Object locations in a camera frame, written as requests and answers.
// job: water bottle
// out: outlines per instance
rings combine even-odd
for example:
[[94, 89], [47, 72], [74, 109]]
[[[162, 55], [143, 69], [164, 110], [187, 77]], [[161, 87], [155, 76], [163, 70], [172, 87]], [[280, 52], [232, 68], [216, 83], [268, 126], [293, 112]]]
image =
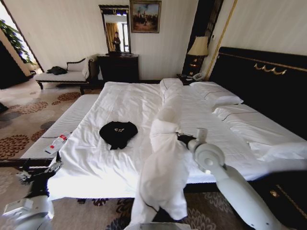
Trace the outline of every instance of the water bottle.
[[54, 142], [45, 148], [45, 152], [49, 154], [54, 154], [60, 150], [60, 148], [67, 141], [67, 138], [70, 136], [70, 132], [64, 132], [58, 138], [54, 140]]

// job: folded black shirt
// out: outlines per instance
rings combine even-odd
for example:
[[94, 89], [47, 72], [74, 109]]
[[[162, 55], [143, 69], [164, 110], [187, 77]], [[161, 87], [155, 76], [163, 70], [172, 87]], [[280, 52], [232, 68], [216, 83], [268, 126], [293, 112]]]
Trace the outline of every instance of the folded black shirt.
[[111, 145], [110, 150], [123, 149], [127, 146], [128, 140], [138, 133], [138, 129], [131, 122], [111, 121], [103, 126], [99, 134], [106, 143]]

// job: table lamp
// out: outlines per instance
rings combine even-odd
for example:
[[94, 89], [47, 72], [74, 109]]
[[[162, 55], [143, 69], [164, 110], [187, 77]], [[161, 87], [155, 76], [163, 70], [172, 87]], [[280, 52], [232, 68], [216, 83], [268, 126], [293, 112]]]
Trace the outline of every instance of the table lamp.
[[200, 72], [203, 60], [205, 56], [208, 56], [208, 37], [196, 37], [191, 49], [187, 54], [191, 56], [196, 56], [189, 64], [189, 75], [192, 76]]

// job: painting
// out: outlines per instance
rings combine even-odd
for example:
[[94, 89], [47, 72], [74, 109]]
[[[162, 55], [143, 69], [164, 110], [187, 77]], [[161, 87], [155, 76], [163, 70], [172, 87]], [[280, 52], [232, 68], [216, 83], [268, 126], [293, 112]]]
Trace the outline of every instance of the painting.
[[130, 1], [131, 31], [158, 33], [160, 30], [161, 1]]

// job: floral carpet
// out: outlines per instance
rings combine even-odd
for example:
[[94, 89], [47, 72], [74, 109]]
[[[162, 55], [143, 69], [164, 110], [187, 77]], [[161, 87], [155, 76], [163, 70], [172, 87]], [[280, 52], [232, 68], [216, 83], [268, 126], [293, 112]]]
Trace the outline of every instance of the floral carpet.
[[[0, 159], [21, 157], [80, 96], [78, 86], [44, 83], [44, 90], [40, 90], [33, 79], [1, 90], [0, 102], [9, 110], [0, 114]], [[7, 203], [23, 198], [29, 189], [18, 182], [16, 172], [11, 168], [0, 168], [0, 212]], [[221, 193], [185, 196], [189, 215], [179, 222], [199, 230], [250, 229], [235, 215]], [[83, 205], [76, 199], [64, 198], [53, 204], [55, 230], [121, 230], [130, 221], [133, 198], [88, 199]], [[8, 229], [12, 229], [12, 220], [1, 217], [0, 230]]]

